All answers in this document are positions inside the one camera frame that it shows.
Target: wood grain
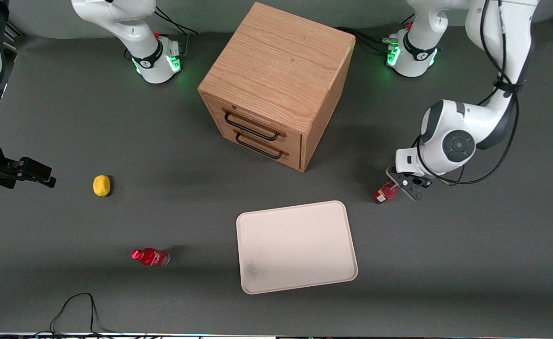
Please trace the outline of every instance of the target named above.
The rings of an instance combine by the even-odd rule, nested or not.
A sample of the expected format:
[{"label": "wood grain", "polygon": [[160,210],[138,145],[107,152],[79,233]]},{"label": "wood grain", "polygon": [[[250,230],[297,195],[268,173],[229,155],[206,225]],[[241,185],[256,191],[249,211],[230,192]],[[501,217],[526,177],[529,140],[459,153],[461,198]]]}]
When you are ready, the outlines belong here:
[{"label": "wood grain", "polygon": [[350,46],[348,56],[343,61],[341,69],[339,70],[339,72],[337,73],[337,77],[333,81],[331,90],[328,95],[326,95],[322,107],[320,108],[319,114],[316,116],[316,119],[314,120],[314,123],[310,128],[308,135],[302,138],[302,154],[300,164],[302,172],[305,171],[308,167],[308,163],[316,150],[316,146],[318,146],[320,137],[322,137],[322,133],[324,133],[326,125],[329,123],[329,120],[331,119],[331,116],[333,115],[333,112],[337,107],[337,103],[342,96],[343,85],[345,84],[346,76],[348,75],[348,68],[350,67],[350,60],[352,59],[353,49],[354,46]]},{"label": "wood grain", "polygon": [[[277,161],[303,172],[341,97],[354,42],[256,2],[197,90],[223,137],[236,142],[242,133],[266,152],[284,151]],[[225,112],[231,122],[279,137],[266,141],[233,128]]]},{"label": "wood grain", "polygon": [[351,45],[350,34],[256,2],[199,90],[307,134]]}]

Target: cable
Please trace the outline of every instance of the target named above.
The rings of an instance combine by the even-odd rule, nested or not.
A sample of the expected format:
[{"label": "cable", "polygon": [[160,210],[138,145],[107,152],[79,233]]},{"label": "cable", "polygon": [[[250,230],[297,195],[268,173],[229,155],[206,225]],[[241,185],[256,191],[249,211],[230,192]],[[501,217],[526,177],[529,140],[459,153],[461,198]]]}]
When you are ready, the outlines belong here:
[{"label": "cable", "polygon": [[187,56],[187,52],[188,52],[188,39],[191,37],[190,34],[187,34],[187,42],[184,44],[184,53],[182,53],[182,57],[184,58],[185,56]]},{"label": "cable", "polygon": [[146,334],[143,336],[135,337],[132,334],[127,333],[118,333],[115,336],[106,336],[106,335],[96,335],[95,333],[85,333],[85,334],[63,334],[63,333],[57,333],[58,335],[61,335],[61,337],[58,337],[57,335],[50,333],[50,334],[43,334],[43,333],[50,333],[50,331],[40,331],[38,333],[34,333],[33,335],[23,335],[23,334],[0,334],[0,339],[59,339],[59,338],[65,338],[65,339],[71,339],[71,338],[78,338],[78,339],[89,339],[91,337],[95,337],[97,339],[100,339],[102,337],[110,338],[110,339],[163,339],[163,338],[181,338],[182,336],[178,335],[162,335],[162,336],[153,336],[148,337]]},{"label": "cable", "polygon": [[359,31],[359,30],[354,30],[354,28],[349,28],[349,27],[335,27],[336,30],[340,30],[340,31],[343,31],[343,32],[348,32],[350,34],[353,34],[355,36],[361,36],[367,40],[370,40],[370,41],[376,41],[376,42],[382,42],[381,39],[378,39],[376,37],[372,37],[372,36],[368,36],[366,35],[365,33]]},{"label": "cable", "polygon": [[182,34],[184,34],[184,35],[187,34],[187,32],[184,32],[184,30],[183,30],[182,28],[180,28],[180,26],[179,26],[178,24],[176,24],[175,22],[173,22],[172,20],[170,20],[170,19],[168,19],[168,18],[166,18],[166,17],[162,17],[162,15],[160,15],[160,13],[157,13],[157,12],[155,13],[155,15],[157,15],[158,17],[164,19],[165,21],[167,21],[167,22],[169,22],[169,23],[171,23],[171,24],[174,24],[174,25],[180,30],[180,32],[182,32]]},{"label": "cable", "polygon": [[[500,78],[502,79],[505,79],[507,81],[507,83],[511,84],[511,80],[509,80],[509,77],[507,76],[507,74],[505,73],[504,71],[504,68],[502,68],[497,62],[496,60],[494,59],[494,57],[492,56],[492,54],[490,53],[488,47],[486,46],[486,41],[485,41],[485,37],[484,37],[484,23],[485,23],[485,18],[486,18],[486,10],[488,9],[488,3],[490,2],[490,0],[485,0],[484,2],[484,6],[483,6],[483,9],[482,9],[482,13],[481,13],[481,23],[480,23],[480,38],[481,38],[481,43],[484,47],[484,51],[486,52],[486,55],[488,56],[490,62],[494,65],[494,67],[496,67],[496,69],[499,71],[500,73]],[[501,0],[497,0],[498,2],[498,6],[499,6],[499,11],[501,9],[501,6],[502,6],[502,1]],[[503,66],[505,66],[505,63],[506,63],[506,52],[507,52],[507,49],[506,49],[506,36],[505,36],[505,32],[503,31],[502,33],[502,37],[503,37]],[[498,88],[494,89],[494,91],[484,100],[482,100],[482,102],[480,103],[480,105],[485,102],[487,99],[490,99],[490,97],[492,97],[492,95],[494,95],[494,93],[496,93],[496,91],[498,90]],[[469,181],[466,181],[466,182],[462,182],[459,180],[451,180],[451,179],[448,179],[448,178],[443,178],[442,176],[439,176],[437,175],[436,173],[434,173],[431,169],[429,169],[427,167],[427,165],[425,165],[425,163],[423,162],[423,158],[421,157],[421,150],[419,149],[419,146],[420,146],[420,142],[419,142],[419,139],[421,137],[421,135],[419,135],[419,137],[417,137],[415,143],[416,143],[416,147],[417,147],[417,155],[419,157],[419,161],[421,162],[421,164],[423,165],[423,167],[425,167],[425,169],[427,170],[427,172],[429,172],[432,176],[434,176],[435,178],[438,178],[444,182],[447,182],[447,183],[451,183],[451,184],[455,184],[455,185],[470,185],[470,184],[474,184],[474,183],[478,183],[478,182],[481,182],[483,180],[486,180],[487,178],[489,178],[490,176],[492,176],[492,174],[494,174],[494,172],[496,172],[496,170],[498,170],[498,168],[501,167],[501,165],[503,164],[503,161],[505,160],[505,158],[507,157],[507,153],[509,153],[509,149],[511,148],[511,144],[513,142],[513,138],[515,137],[515,132],[517,131],[517,124],[519,122],[519,118],[520,118],[520,103],[519,103],[519,99],[518,99],[518,94],[517,94],[517,90],[514,90],[512,93],[511,93],[511,100],[509,102],[509,105],[511,105],[511,108],[513,106],[515,106],[515,120],[513,122],[513,128],[511,129],[511,135],[509,136],[509,141],[507,141],[507,146],[505,146],[505,149],[503,151],[503,154],[501,155],[498,163],[496,164],[496,166],[494,166],[494,168],[488,172],[488,174],[486,174],[485,176],[482,176],[481,178],[479,179],[476,179],[476,180],[469,180]]]},{"label": "cable", "polygon": [[6,36],[11,42],[15,42],[15,37],[12,36],[10,33],[8,33],[6,30],[5,30],[5,36]]},{"label": "cable", "polygon": [[[460,174],[459,174],[459,178],[457,179],[457,181],[460,181],[461,178],[463,178],[463,174],[464,174],[464,165],[461,166],[461,172],[460,172]],[[441,180],[441,181],[442,181],[443,183],[445,183],[446,185],[450,186],[450,187],[453,187],[453,186],[456,186],[456,185],[457,185],[457,184],[455,184],[455,183],[449,183],[449,182],[447,182],[447,181],[445,181],[445,180]]]},{"label": "cable", "polygon": [[162,16],[162,15],[159,15],[159,13],[156,12],[156,14],[158,15],[158,17],[164,19],[164,20],[167,21],[167,22],[171,22],[172,24],[174,24],[183,34],[186,34],[186,32],[184,32],[184,30],[188,30],[188,31],[192,32],[193,34],[195,34],[195,35],[197,35],[197,36],[199,35],[199,32],[197,32],[196,30],[192,30],[191,28],[188,28],[188,27],[186,27],[186,26],[180,25],[180,24],[178,24],[177,22],[174,22],[164,11],[162,11],[161,8],[159,8],[159,7],[155,7],[155,8],[157,8],[157,10],[158,10],[160,13],[162,13],[162,15],[163,15],[163,16]]},{"label": "cable", "polygon": [[408,21],[411,17],[414,17],[414,16],[415,16],[415,14],[412,13],[412,14],[410,15],[410,17],[407,17],[406,19],[404,19],[404,21],[403,21],[400,25],[404,25],[404,24],[406,23],[406,21]]},{"label": "cable", "polygon": [[57,332],[55,330],[55,326],[57,325],[57,320],[59,320],[59,318],[61,317],[61,315],[63,314],[63,312],[65,311],[65,307],[67,307],[67,304],[73,299],[73,298],[76,298],[78,296],[88,296],[90,298],[90,333],[93,333],[94,335],[97,335],[99,337],[103,337],[103,338],[109,338],[109,339],[113,339],[113,337],[109,337],[108,335],[104,335],[104,334],[101,334],[101,333],[98,333],[96,332],[94,329],[93,329],[93,326],[94,326],[94,320],[96,320],[97,322],[97,326],[98,328],[100,328],[102,331],[105,331],[105,332],[113,332],[113,331],[109,331],[105,328],[103,328],[101,325],[100,325],[100,319],[98,318],[98,311],[96,309],[96,303],[94,303],[94,298],[92,296],[92,294],[88,293],[88,292],[83,292],[83,293],[78,293],[78,294],[74,294],[73,296],[71,296],[69,299],[67,299],[67,301],[65,301],[65,303],[63,304],[63,307],[61,307],[61,311],[59,311],[59,313],[57,313],[57,315],[55,316],[55,318],[53,318],[53,320],[50,322],[50,326],[49,326],[49,332],[52,333],[53,335],[55,335],[56,337],[63,337],[63,335],[61,335],[60,332]]},{"label": "cable", "polygon": [[373,51],[376,51],[378,53],[382,53],[382,54],[386,54],[387,51],[384,51],[382,49],[378,49],[377,47],[374,47],[373,45],[371,45],[369,43],[369,41],[373,41],[373,42],[379,42],[379,43],[382,43],[381,39],[377,39],[377,38],[374,38],[372,36],[368,36],[366,35],[365,33],[362,33],[362,32],[359,32],[358,30],[354,30],[353,28],[348,28],[348,27],[335,27],[336,30],[340,30],[342,32],[347,32],[347,33],[350,33],[352,34],[353,36],[356,37],[356,39],[363,43],[365,46],[371,48]]},{"label": "cable", "polygon": [[11,30],[16,36],[22,36],[21,34],[19,34],[19,32],[17,32],[14,28],[12,28],[11,26],[7,25],[7,28],[9,30]]},{"label": "cable", "polygon": [[11,28],[11,30],[14,31],[18,36],[25,36],[25,33],[17,26],[15,26],[11,21],[7,21],[7,26],[8,28]]}]

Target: lemon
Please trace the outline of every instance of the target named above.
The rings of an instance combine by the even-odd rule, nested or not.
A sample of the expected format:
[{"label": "lemon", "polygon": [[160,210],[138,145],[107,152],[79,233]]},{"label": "lemon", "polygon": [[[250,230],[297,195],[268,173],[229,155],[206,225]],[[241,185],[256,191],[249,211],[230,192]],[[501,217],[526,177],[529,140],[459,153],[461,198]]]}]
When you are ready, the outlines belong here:
[{"label": "lemon", "polygon": [[111,190],[111,183],[109,183],[109,177],[100,175],[97,178],[94,178],[94,183],[92,185],[93,191],[96,195],[100,197],[106,197]]}]

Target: gray tabletop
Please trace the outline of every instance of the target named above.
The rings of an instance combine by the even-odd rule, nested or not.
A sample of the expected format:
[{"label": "gray tabletop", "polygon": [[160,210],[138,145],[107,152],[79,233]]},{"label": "gray tabletop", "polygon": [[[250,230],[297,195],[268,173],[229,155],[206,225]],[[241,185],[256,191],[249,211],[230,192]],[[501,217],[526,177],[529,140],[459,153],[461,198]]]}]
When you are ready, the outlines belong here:
[{"label": "gray tabletop", "polygon": [[[57,186],[0,187],[0,331],[45,330],[66,298],[87,291],[104,325],[122,332],[553,337],[553,22],[534,35],[502,168],[382,206],[371,193],[425,110],[491,90],[494,68],[464,28],[449,28],[418,79],[359,45],[305,173],[220,136],[196,87],[227,34],[192,37],[182,73],[160,85],[136,74],[117,39],[23,41],[0,141],[9,157],[51,166]],[[479,152],[465,177],[501,151]],[[93,194],[98,174],[113,176],[111,197]],[[327,200],[347,207],[358,278],[245,294],[236,217]],[[141,266],[129,258],[136,247],[167,248],[171,262]],[[57,329],[85,332],[87,302],[75,300]]]}]

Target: black metal handle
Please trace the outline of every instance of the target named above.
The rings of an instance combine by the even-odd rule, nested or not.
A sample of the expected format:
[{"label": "black metal handle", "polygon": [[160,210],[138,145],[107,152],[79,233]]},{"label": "black metal handle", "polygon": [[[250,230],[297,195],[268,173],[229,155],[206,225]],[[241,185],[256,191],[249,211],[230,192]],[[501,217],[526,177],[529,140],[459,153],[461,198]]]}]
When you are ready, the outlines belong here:
[{"label": "black metal handle", "polygon": [[241,133],[237,133],[237,137],[235,137],[235,140],[237,141],[237,143],[239,143],[239,144],[241,144],[241,145],[243,145],[243,146],[246,146],[246,147],[249,148],[250,150],[253,150],[253,151],[255,151],[255,152],[258,152],[258,153],[262,154],[263,156],[267,156],[267,157],[269,157],[269,158],[271,158],[271,159],[274,159],[274,160],[280,159],[281,156],[283,156],[283,151],[280,151],[280,152],[278,153],[278,155],[274,156],[274,155],[272,155],[272,154],[270,154],[270,153],[268,153],[268,152],[264,152],[263,150],[260,150],[260,149],[257,148],[257,147],[254,147],[254,146],[252,146],[252,145],[250,145],[250,144],[248,144],[248,143],[246,143],[246,142],[240,141],[240,140],[238,139],[238,137],[240,137],[240,136],[241,136]]},{"label": "black metal handle", "polygon": [[228,118],[229,116],[231,115],[231,112],[227,111],[227,110],[224,110],[225,112],[227,112],[226,114],[224,114],[224,120],[227,121],[227,123],[233,125],[234,127],[238,127],[244,131],[246,131],[247,133],[250,133],[250,134],[253,134],[255,135],[256,137],[261,137],[262,139],[266,140],[266,141],[275,141],[278,137],[278,132],[275,132],[275,135],[274,137],[268,137],[266,135],[263,135],[262,133],[258,133],[252,129],[249,129],[241,124],[238,124],[237,122],[234,122],[234,121],[230,121]]}]

